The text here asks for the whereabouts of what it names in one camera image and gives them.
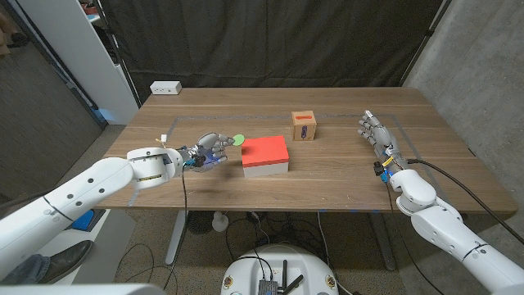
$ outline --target small cardboard box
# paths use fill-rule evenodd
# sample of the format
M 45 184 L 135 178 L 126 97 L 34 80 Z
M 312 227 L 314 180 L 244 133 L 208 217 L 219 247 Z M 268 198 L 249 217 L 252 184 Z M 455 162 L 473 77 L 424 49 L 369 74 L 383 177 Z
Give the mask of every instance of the small cardboard box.
M 293 121 L 293 140 L 313 140 L 314 132 L 317 129 L 317 121 L 313 111 L 292 111 Z

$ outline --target black curtain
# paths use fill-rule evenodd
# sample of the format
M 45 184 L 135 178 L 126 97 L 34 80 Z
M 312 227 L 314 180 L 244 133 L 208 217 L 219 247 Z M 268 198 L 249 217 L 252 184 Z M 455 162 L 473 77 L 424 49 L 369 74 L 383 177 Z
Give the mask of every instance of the black curtain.
M 103 0 L 144 102 L 189 87 L 398 86 L 442 1 Z

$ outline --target white power strip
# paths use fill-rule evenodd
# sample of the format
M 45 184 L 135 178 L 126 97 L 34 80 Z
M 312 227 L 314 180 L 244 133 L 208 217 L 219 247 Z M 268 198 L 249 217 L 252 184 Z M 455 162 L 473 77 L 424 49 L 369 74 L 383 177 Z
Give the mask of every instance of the white power strip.
M 179 94 L 182 85 L 180 81 L 155 81 L 149 88 L 153 94 Z

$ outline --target table leg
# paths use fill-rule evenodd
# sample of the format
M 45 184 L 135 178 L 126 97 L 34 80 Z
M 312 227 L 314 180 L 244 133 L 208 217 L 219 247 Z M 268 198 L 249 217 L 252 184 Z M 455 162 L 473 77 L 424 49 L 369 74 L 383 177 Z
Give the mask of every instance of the table leg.
M 178 252 L 178 246 L 182 241 L 183 230 L 186 225 L 186 211 L 181 210 L 177 214 L 177 220 L 174 222 L 173 234 L 171 234 L 171 241 L 167 248 L 167 255 L 165 256 L 165 264 L 170 266 L 174 263 L 174 258 Z
M 384 224 L 384 218 L 380 213 L 370 213 L 369 219 L 373 226 L 373 231 L 377 237 L 378 246 L 382 252 L 384 258 L 384 266 L 387 270 L 395 270 L 395 258 L 393 257 L 393 251 L 391 250 L 390 239 L 387 236 L 386 225 Z

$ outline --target white robotic arm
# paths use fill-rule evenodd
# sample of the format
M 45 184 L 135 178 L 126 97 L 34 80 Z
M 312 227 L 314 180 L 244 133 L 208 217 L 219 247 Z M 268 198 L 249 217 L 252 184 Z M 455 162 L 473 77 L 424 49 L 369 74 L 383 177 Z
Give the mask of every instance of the white robotic arm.
M 395 136 L 370 111 L 359 122 L 363 135 L 374 147 L 386 169 L 391 187 L 402 194 L 396 205 L 418 234 L 460 261 L 490 292 L 522 285 L 524 270 L 488 245 L 464 223 L 459 212 L 436 196 L 435 189 L 400 155 Z
M 206 134 L 190 148 L 146 147 L 111 157 L 0 220 L 0 280 L 99 202 L 128 184 L 154 188 L 182 173 L 210 170 L 226 161 L 225 147 L 234 139 Z

